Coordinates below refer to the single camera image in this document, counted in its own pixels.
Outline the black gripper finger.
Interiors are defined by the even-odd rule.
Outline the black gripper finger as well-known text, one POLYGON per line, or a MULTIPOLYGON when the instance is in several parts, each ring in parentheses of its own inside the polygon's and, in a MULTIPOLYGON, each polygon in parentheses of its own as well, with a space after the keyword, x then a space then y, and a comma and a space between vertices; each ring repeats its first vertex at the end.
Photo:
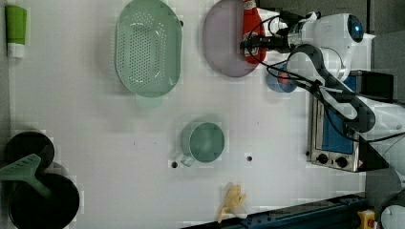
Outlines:
POLYGON ((240 43, 240 49, 266 48, 275 50, 280 45, 281 38, 277 36, 248 36, 240 43))

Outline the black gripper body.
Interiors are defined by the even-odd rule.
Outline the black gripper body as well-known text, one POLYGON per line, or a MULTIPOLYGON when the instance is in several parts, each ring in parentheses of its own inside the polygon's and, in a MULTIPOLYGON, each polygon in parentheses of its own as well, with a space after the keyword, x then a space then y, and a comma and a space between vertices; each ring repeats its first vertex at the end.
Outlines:
POLYGON ((303 16, 286 10, 280 12, 279 21, 284 23, 286 27, 276 32, 275 51, 287 53, 295 47, 293 40, 298 36, 299 30, 302 28, 303 19, 303 16))

